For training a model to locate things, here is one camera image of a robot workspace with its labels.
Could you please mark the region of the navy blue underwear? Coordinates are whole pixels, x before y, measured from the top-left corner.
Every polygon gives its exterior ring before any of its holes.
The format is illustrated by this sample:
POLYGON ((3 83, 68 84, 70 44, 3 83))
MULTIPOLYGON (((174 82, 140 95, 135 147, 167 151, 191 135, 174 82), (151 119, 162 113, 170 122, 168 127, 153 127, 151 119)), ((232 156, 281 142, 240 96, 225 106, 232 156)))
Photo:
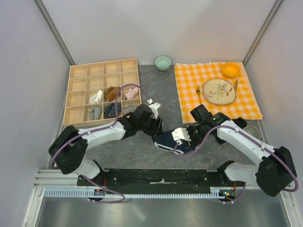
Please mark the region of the navy blue underwear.
POLYGON ((195 148, 187 147, 186 143, 182 143, 174 149, 177 142, 173 139, 172 136, 173 130, 165 131, 162 135, 158 137, 152 137, 153 144, 164 151, 173 152, 177 155, 187 154, 188 152, 195 150, 195 148))

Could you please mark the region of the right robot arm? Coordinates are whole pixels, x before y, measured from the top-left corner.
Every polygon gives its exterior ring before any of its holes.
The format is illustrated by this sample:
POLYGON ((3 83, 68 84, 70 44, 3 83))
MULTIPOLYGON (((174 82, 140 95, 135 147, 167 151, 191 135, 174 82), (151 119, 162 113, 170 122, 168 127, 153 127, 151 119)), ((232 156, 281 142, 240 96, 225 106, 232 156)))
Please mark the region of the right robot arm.
POLYGON ((212 114, 204 105, 191 112, 196 123, 186 128, 189 147, 200 149, 209 135, 223 144, 227 142, 246 155, 252 165, 232 162, 217 174, 217 181, 228 186, 233 181, 256 184, 264 193, 275 197, 281 191, 295 192, 299 188, 297 173, 290 151, 275 148, 245 132, 223 113, 212 114))

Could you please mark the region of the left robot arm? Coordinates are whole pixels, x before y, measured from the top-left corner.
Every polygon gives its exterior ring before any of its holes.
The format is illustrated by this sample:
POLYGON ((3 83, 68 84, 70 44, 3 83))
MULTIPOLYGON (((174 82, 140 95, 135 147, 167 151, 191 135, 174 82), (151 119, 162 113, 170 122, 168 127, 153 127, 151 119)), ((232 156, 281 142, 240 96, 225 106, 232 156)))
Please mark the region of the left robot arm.
POLYGON ((76 173, 87 177, 93 186, 104 181, 104 171, 96 161, 85 158, 88 149, 110 141, 123 140, 142 131, 151 137, 163 134, 159 103, 141 104, 133 113, 105 125, 88 129, 66 127, 48 152, 64 175, 76 173))

